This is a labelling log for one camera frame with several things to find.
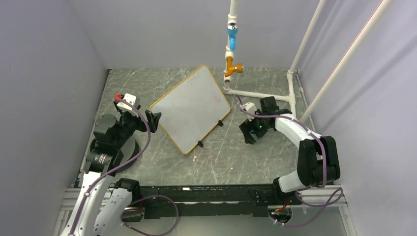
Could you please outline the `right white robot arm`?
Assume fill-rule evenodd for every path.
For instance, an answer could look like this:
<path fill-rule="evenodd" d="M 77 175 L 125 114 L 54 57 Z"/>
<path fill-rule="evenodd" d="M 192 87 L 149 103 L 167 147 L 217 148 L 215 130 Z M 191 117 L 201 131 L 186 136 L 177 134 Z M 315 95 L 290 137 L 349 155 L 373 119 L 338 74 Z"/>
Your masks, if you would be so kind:
<path fill-rule="evenodd" d="M 340 178 L 340 166 L 336 141 L 332 136 L 320 135 L 301 121 L 288 109 L 281 109 L 274 97 L 260 99 L 260 108 L 254 103 L 238 101 L 247 119 L 239 125 L 247 144 L 255 144 L 269 130 L 288 138 L 297 148 L 297 167 L 290 174 L 273 181 L 271 198 L 277 204 L 289 199 L 290 193 L 309 187 L 323 188 L 328 182 Z"/>

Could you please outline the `yellow framed whiteboard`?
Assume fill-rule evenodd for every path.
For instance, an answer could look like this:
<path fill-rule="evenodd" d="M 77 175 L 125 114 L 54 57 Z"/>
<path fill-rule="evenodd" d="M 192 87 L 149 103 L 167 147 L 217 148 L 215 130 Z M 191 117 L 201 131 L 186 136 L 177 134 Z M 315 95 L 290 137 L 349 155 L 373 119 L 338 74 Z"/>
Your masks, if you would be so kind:
<path fill-rule="evenodd" d="M 161 127 L 182 154 L 188 154 L 231 111 L 212 72 L 201 65 L 149 108 L 162 114 Z"/>

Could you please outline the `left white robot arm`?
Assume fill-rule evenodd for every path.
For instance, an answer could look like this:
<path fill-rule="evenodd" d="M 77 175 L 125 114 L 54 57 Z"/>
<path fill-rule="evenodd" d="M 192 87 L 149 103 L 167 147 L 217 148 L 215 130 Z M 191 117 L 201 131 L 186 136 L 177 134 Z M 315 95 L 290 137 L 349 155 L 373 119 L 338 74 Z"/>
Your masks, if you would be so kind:
<path fill-rule="evenodd" d="M 100 116 L 93 129 L 93 140 L 86 157 L 83 181 L 63 236 L 102 236 L 110 222 L 126 206 L 136 206 L 142 197 L 137 180 L 121 178 L 115 182 L 110 202 L 102 205 L 115 175 L 129 169 L 146 149 L 140 147 L 135 131 L 154 133 L 161 113 L 145 111 L 146 121 L 130 112 Z"/>

